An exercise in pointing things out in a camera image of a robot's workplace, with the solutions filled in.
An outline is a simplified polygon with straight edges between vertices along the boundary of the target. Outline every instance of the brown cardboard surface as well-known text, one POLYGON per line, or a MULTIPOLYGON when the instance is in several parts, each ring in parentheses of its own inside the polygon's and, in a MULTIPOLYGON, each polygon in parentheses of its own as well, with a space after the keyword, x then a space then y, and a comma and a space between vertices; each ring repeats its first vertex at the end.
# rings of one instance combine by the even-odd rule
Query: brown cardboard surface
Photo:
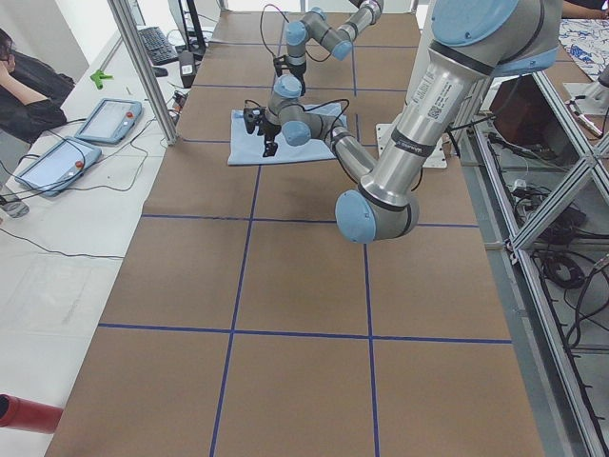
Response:
POLYGON ((590 78, 580 70, 578 65, 571 62, 557 62, 548 70, 545 71, 554 89, 559 93, 563 101, 569 100, 569 92, 564 88, 562 83, 590 83, 590 78))
POLYGON ((406 88, 400 92, 358 90, 349 108, 358 113, 362 144, 377 144, 377 124, 391 124, 403 111, 405 98, 406 88))
POLYGON ((447 158, 446 169, 425 169, 414 192, 419 200, 420 224, 473 224, 476 214, 457 157, 447 158))
POLYGON ((167 150, 144 214, 247 218, 256 167, 229 167, 229 144, 187 143, 167 150))
POLYGON ((46 456, 208 454, 227 340, 98 328, 46 456))
POLYGON ((333 221, 336 199, 354 188, 336 160, 263 167, 255 216, 333 221))
POLYGON ((270 89, 193 88, 178 124, 187 140, 230 141, 230 111, 243 109, 246 98, 268 103, 270 89))
MULTIPOLYGON (((319 46, 310 47, 309 52, 316 59, 324 59, 327 56, 327 51, 319 46)), ((313 59, 307 59, 304 82, 308 88, 349 89, 353 93, 352 53, 342 61, 334 57, 330 57, 325 62, 315 62, 313 59)))
POLYGON ((377 24, 363 31, 355 44, 356 46, 416 48, 419 41, 421 41, 421 32, 414 14, 384 13, 377 24))
POLYGON ((102 323, 230 328, 247 222, 143 218, 102 323))
POLYGON ((564 46, 559 46, 559 54, 556 56, 557 61, 573 61, 571 54, 569 54, 564 46))
POLYGON ((363 248, 334 224, 256 222, 237 328, 367 334, 363 248))
POLYGON ((375 342, 384 457, 541 457, 510 346, 375 342))
POLYGON ((237 335, 217 457, 374 455, 367 341, 237 335))
POLYGON ((355 48, 357 89, 408 90, 415 48, 355 48))
MULTIPOLYGON (((263 31, 269 45, 281 43, 283 23, 284 18, 279 12, 273 9, 266 11, 263 31)), ((260 13, 223 11, 213 32, 213 39, 228 43, 262 43, 260 13)))
POLYGON ((274 76, 273 57, 263 45, 211 43, 195 84, 270 88, 274 76))
POLYGON ((509 338, 477 229, 416 227, 368 264, 375 334, 509 338))
MULTIPOLYGON (((226 53, 198 75, 210 86, 193 88, 179 124, 198 141, 167 151, 101 318, 148 329, 98 328, 48 457, 208 455, 221 398, 214 457, 374 455, 373 399, 383 456, 540 455, 511 346, 368 340, 368 297, 375 335, 509 338, 476 228, 417 227, 365 248, 333 222, 354 187, 335 161, 262 167, 255 202, 258 167, 226 165, 230 110, 265 105, 270 90, 212 85, 253 84, 246 71, 221 76, 239 67, 231 55, 261 57, 244 45, 260 43, 259 17, 222 13, 214 37, 242 45, 214 45, 226 53), (235 309, 230 337, 208 333, 231 329, 235 309)), ((312 64, 310 87, 344 86, 302 100, 351 99, 349 129, 365 145, 402 110, 415 53, 375 47, 419 39, 412 15, 382 20, 357 43, 357 96, 349 57, 312 64)), ((282 23, 265 18, 269 43, 282 23)), ((455 159, 427 170, 417 195, 422 222, 475 223, 455 159)))

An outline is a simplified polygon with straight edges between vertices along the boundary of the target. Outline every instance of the label sticker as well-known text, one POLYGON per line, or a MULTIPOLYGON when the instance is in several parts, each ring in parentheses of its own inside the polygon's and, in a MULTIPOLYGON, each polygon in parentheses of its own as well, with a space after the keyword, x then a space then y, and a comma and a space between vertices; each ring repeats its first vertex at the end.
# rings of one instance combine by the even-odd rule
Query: label sticker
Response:
POLYGON ((422 116, 443 123, 462 90, 463 84, 459 80, 442 78, 436 82, 436 75, 428 71, 417 87, 412 103, 419 105, 422 116))

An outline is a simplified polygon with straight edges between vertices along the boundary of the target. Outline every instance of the white desk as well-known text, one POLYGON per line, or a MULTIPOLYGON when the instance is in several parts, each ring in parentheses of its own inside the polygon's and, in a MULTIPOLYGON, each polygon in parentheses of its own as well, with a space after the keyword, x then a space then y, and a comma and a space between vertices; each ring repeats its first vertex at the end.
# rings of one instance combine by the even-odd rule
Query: white desk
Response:
MULTIPOLYGON (((103 97, 143 101, 142 118, 128 138, 117 147, 103 148, 104 155, 123 146, 154 116, 124 45, 105 69, 114 79, 104 80, 104 88, 98 90, 88 78, 100 67, 116 39, 118 36, 108 43, 63 106, 71 120, 87 117, 103 97)), ((169 76, 158 78, 158 82, 169 100, 175 91, 170 83, 181 86, 181 82, 177 63, 166 68, 169 76)), ((78 127, 79 124, 68 125, 55 131, 63 136, 72 135, 78 127)), ((30 153, 41 154, 57 141, 57 137, 46 133, 30 153)), ((156 122, 150 124, 135 145, 145 149, 149 156, 131 190, 68 190, 53 198, 35 196, 26 200, 27 216, 10 219, 3 213, 4 223, 0 227, 52 250, 124 256, 166 148, 156 122)), ((108 185, 125 189, 144 156, 140 150, 127 146, 90 169, 74 187, 108 185)), ((8 184, 13 191, 26 190, 12 179, 8 184)), ((3 232, 0 251, 0 393, 62 407, 121 261, 47 254, 3 232)), ((2 428, 0 455, 41 457, 51 436, 2 428)))

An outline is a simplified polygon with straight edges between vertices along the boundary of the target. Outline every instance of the white mounting plate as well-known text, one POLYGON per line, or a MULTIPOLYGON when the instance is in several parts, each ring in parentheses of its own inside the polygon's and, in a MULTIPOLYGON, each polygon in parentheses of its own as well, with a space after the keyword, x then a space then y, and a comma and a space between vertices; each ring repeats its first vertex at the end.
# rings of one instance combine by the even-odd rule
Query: white mounting plate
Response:
MULTIPOLYGON (((383 137, 392 125, 393 124, 377 124, 377 144, 379 145, 379 157, 381 156, 381 154, 383 154, 385 146, 383 137)), ((445 169, 448 167, 446 157, 444 156, 444 150, 442 148, 442 143, 443 140, 440 139, 432 154, 423 164, 424 169, 445 169)))
MULTIPOLYGON (((576 97, 578 95, 582 95, 588 86, 592 83, 562 83, 564 88, 569 92, 571 98, 576 97)), ((604 116, 607 112, 607 107, 599 108, 598 105, 590 103, 589 100, 583 98, 581 100, 576 100, 576 104, 580 109, 581 114, 584 116, 604 116)))

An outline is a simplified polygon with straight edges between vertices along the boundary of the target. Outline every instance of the metal pole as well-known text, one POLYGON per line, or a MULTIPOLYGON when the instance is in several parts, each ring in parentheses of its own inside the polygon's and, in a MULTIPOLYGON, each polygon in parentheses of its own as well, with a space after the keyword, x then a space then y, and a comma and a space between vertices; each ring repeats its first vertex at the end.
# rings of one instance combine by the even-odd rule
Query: metal pole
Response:
POLYGON ((419 0, 411 0, 410 9, 408 10, 408 12, 417 12, 418 7, 419 7, 419 0))
POLYGON ((178 139, 178 133, 173 125, 173 121, 169 116, 163 94, 159 88, 152 68, 147 58, 146 50, 140 39, 140 36, 135 26, 135 21, 131 15, 131 7, 128 0, 108 0, 114 20, 121 32, 127 51, 133 62, 133 66, 137 71, 140 81, 144 86, 144 91, 148 97, 148 101, 152 106, 154 115, 161 126, 161 130, 167 140, 168 145, 174 145, 178 139))

